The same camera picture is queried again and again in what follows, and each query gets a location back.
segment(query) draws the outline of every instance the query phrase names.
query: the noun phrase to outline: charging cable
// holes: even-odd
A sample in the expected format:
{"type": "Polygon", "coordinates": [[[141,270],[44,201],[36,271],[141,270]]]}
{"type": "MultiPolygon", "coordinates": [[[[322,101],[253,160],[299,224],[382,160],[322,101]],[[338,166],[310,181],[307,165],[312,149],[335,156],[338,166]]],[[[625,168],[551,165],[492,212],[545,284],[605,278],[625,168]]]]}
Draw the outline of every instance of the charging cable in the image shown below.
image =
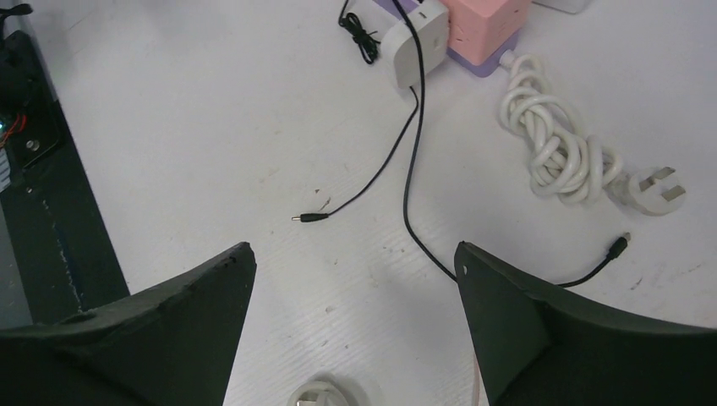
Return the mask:
{"type": "Polygon", "coordinates": [[[533,157],[529,163],[530,188],[538,196],[558,195],[565,204],[591,203],[607,188],[626,206],[643,214],[664,216],[685,200],[685,188],[671,167],[623,172],[622,157],[586,138],[577,110],[551,94],[543,64],[534,55],[501,56],[510,72],[508,92],[499,109],[501,124],[515,135],[528,137],[533,157]]]}

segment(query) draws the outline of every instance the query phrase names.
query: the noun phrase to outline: uk plug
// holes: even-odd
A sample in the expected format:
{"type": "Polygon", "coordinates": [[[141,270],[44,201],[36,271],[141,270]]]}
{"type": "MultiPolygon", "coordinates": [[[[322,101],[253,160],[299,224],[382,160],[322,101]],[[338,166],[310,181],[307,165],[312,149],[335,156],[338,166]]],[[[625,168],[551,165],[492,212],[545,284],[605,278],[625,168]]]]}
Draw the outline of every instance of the uk plug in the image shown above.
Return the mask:
{"type": "Polygon", "coordinates": [[[664,216],[679,209],[687,191],[671,167],[644,169],[633,175],[623,173],[609,191],[623,204],[648,216],[664,216]]]}

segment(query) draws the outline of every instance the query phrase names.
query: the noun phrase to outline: coiled white cord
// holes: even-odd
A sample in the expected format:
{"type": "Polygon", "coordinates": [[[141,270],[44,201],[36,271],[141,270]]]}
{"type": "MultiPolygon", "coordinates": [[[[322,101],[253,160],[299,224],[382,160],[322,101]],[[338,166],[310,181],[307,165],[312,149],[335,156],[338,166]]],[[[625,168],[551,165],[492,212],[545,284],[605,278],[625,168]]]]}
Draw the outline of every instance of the coiled white cord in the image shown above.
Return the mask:
{"type": "Polygon", "coordinates": [[[538,196],[558,195],[566,204],[597,200],[621,173],[620,155],[594,135],[585,138],[575,108],[550,94],[550,82],[537,57],[516,58],[508,51],[501,66],[510,71],[511,81],[501,102],[500,120],[513,134],[527,136],[533,143],[530,188],[538,196]],[[569,128],[560,120],[566,120],[569,128]]]}

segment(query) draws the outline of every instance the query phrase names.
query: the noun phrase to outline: white power adapter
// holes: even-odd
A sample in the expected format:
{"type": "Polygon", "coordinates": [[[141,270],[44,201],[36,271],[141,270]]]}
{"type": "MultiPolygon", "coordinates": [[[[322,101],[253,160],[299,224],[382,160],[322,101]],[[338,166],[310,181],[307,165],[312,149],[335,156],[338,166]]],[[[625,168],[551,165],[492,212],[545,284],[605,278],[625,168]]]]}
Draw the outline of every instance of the white power adapter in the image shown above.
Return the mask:
{"type": "MultiPolygon", "coordinates": [[[[448,49],[448,8],[438,0],[425,0],[408,14],[419,34],[424,69],[428,74],[446,58],[448,49]]],[[[381,58],[391,82],[407,89],[420,81],[419,55],[411,31],[403,21],[391,27],[381,40],[381,58]]]]}

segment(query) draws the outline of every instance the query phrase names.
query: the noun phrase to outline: black wire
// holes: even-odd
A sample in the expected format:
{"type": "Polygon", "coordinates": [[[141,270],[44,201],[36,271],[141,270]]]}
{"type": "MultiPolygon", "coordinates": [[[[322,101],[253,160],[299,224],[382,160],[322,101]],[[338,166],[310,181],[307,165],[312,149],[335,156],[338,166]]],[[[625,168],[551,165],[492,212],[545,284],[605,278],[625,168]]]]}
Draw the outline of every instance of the black wire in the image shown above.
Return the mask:
{"type": "Polygon", "coordinates": [[[344,207],[350,205],[353,203],[356,199],[361,197],[364,193],[366,193],[366,190],[368,190],[372,184],[376,181],[376,179],[379,178],[381,173],[383,173],[383,170],[386,169],[388,166],[388,162],[391,161],[391,158],[393,158],[393,154],[396,152],[396,148],[398,148],[398,145],[401,144],[401,140],[403,140],[403,136],[406,134],[406,130],[408,129],[408,126],[411,125],[411,122],[413,121],[413,117],[415,117],[416,112],[419,110],[419,97],[416,95],[416,91],[411,88],[411,92],[413,93],[413,98],[416,100],[416,107],[413,108],[413,111],[411,112],[411,115],[408,116],[408,120],[406,120],[406,123],[403,125],[403,129],[401,130],[401,133],[398,135],[398,138],[396,139],[396,142],[393,144],[393,147],[391,148],[391,152],[388,153],[388,156],[386,157],[386,160],[383,162],[383,164],[380,166],[378,172],[376,172],[376,175],[374,175],[373,178],[364,186],[363,189],[361,189],[360,192],[358,192],[354,197],[349,199],[346,203],[340,205],[336,210],[328,213],[328,216],[333,216],[337,212],[339,212],[344,207]]]}
{"type": "Polygon", "coordinates": [[[612,261],[612,258],[605,258],[602,262],[600,262],[600,265],[596,266],[595,269],[593,269],[588,275],[585,275],[584,277],[581,277],[577,281],[572,281],[568,283],[560,283],[558,286],[561,288],[572,288],[573,286],[582,285],[583,283],[586,283],[590,279],[592,279],[595,275],[597,275],[600,271],[603,270],[612,261]]]}
{"type": "Polygon", "coordinates": [[[361,25],[361,20],[358,15],[354,13],[348,13],[344,16],[347,6],[348,0],[344,2],[343,7],[341,8],[341,13],[338,15],[338,25],[351,34],[353,42],[358,45],[358,49],[361,51],[361,56],[364,57],[364,61],[371,65],[379,58],[380,42],[375,40],[372,36],[376,33],[376,31],[366,32],[364,27],[361,25]]]}
{"type": "Polygon", "coordinates": [[[430,258],[433,263],[438,266],[443,273],[445,273],[453,282],[457,282],[456,276],[451,273],[451,271],[448,271],[448,268],[441,264],[438,259],[431,254],[430,250],[424,245],[424,243],[421,242],[419,239],[419,236],[416,235],[413,228],[411,227],[411,222],[408,220],[408,197],[410,195],[411,190],[411,178],[413,177],[413,167],[415,167],[416,164],[416,156],[419,152],[419,143],[421,141],[421,131],[423,130],[424,126],[424,110],[425,110],[425,67],[424,67],[424,54],[421,50],[421,41],[419,39],[419,33],[416,32],[415,27],[413,27],[413,23],[411,23],[411,20],[408,18],[408,15],[406,14],[406,10],[403,9],[401,4],[398,2],[398,0],[392,0],[393,4],[398,9],[398,13],[401,15],[403,20],[406,23],[406,26],[408,27],[408,30],[411,31],[411,36],[413,37],[413,42],[416,44],[416,51],[419,55],[419,73],[420,73],[420,85],[421,85],[421,97],[420,97],[420,111],[419,111],[419,126],[416,129],[416,140],[413,143],[413,153],[411,155],[411,164],[408,166],[408,176],[406,177],[406,187],[403,190],[403,223],[406,225],[406,229],[408,230],[408,233],[411,235],[411,238],[416,243],[416,245],[430,258]]]}

